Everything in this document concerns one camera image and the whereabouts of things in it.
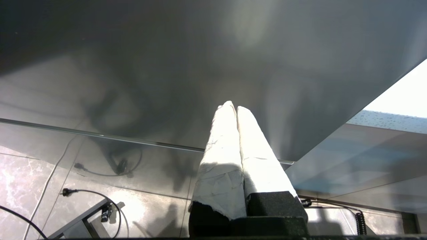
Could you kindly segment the tissue-wrapped left gripper right finger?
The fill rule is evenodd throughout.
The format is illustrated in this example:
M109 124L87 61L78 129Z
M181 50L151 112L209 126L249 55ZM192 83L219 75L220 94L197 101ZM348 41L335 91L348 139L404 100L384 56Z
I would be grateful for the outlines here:
M307 219L296 190L276 158L252 112L237 110L244 193L250 217Z

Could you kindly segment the tissue-wrapped left gripper left finger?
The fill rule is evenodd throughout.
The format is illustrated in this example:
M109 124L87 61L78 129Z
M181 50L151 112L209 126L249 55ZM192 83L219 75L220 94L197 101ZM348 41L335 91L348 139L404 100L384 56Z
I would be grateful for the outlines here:
M200 162L189 207L190 237L228 236L232 221L247 217L237 113L219 105Z

